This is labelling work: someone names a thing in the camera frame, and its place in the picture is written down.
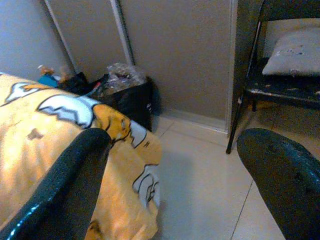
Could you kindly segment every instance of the yellow blanket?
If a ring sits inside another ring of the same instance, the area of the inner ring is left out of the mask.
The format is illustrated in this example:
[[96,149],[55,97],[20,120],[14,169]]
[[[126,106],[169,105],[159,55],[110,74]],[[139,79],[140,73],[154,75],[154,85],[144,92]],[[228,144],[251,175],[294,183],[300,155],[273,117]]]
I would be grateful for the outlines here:
[[0,225],[84,129],[112,139],[86,240],[150,239],[160,204],[158,139],[100,102],[10,75],[0,75]]

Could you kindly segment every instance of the black plastic bag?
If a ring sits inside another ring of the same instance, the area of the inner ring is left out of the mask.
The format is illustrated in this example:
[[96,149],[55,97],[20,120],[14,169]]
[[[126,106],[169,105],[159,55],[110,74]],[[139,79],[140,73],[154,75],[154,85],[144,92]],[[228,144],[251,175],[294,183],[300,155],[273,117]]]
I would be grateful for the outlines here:
[[147,78],[146,83],[138,86],[112,94],[97,94],[98,91],[96,91],[89,97],[114,108],[151,131],[152,86],[151,79]]

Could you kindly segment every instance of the plastic wrapper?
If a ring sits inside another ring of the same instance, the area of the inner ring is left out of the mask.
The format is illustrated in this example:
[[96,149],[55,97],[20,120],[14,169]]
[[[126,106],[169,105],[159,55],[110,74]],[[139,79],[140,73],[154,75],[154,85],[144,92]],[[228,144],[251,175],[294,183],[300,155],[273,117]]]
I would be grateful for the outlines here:
[[107,79],[105,79],[99,89],[97,89],[96,94],[98,96],[111,95],[147,82],[143,71],[136,66],[115,63],[107,69]]

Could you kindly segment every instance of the trash bag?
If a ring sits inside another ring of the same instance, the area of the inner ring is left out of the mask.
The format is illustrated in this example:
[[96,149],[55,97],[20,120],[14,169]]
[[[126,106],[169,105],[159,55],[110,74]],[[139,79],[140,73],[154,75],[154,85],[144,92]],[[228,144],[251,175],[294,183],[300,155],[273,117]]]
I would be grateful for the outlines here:
[[70,79],[64,82],[59,82],[57,88],[69,93],[85,95],[89,93],[93,87],[93,84],[88,83],[85,74],[83,72],[79,72]]
[[108,89],[102,92],[97,89],[89,97],[116,109],[149,131],[152,130],[152,81],[150,79],[143,84],[113,93],[110,93]]

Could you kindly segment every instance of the chair seat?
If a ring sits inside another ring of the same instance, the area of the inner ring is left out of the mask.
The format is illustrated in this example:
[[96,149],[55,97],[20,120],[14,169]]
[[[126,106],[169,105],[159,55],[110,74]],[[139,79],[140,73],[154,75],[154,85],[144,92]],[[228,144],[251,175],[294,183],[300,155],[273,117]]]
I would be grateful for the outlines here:
[[263,75],[269,58],[262,58],[248,76],[245,93],[258,100],[320,109],[320,77]]

